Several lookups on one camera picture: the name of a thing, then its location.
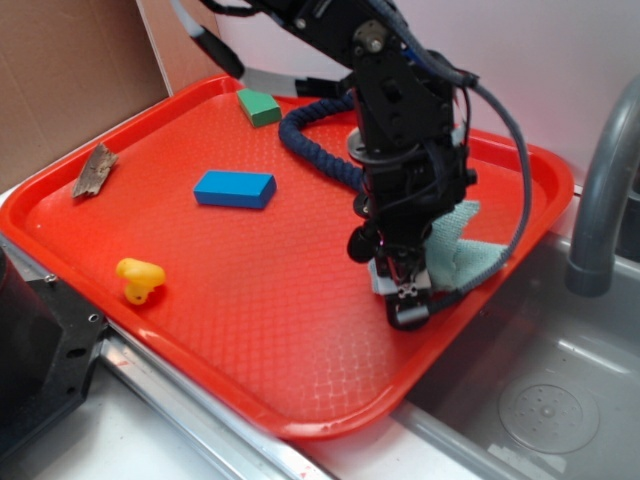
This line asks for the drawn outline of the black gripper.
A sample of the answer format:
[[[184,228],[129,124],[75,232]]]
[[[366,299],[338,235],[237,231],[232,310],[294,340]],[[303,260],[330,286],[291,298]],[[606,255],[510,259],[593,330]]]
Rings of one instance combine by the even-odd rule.
[[[376,260],[385,273],[425,270],[425,242],[434,221],[452,212],[477,182],[467,167],[466,142],[447,134],[395,153],[370,153],[354,130],[348,149],[362,166],[363,191],[354,210],[364,219],[349,239],[349,257],[357,263]]]

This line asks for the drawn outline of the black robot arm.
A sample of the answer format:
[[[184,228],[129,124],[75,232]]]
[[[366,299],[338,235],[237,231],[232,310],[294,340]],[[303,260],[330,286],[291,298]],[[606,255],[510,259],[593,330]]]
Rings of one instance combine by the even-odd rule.
[[[339,81],[252,69],[179,13],[197,46],[244,86],[309,99],[284,117],[279,135],[290,151],[357,191],[354,208],[364,223],[349,240],[349,256],[398,279],[422,272],[433,222],[476,180],[465,140],[454,138],[453,104],[464,85],[453,67],[433,52],[419,59],[390,1],[210,1],[207,8],[234,17],[263,13],[347,69]]]

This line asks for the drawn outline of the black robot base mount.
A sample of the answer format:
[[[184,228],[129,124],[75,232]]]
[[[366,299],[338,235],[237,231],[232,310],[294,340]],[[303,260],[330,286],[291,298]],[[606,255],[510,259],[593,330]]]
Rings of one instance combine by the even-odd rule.
[[[26,280],[1,254],[1,459],[78,408],[105,315],[62,280]]]

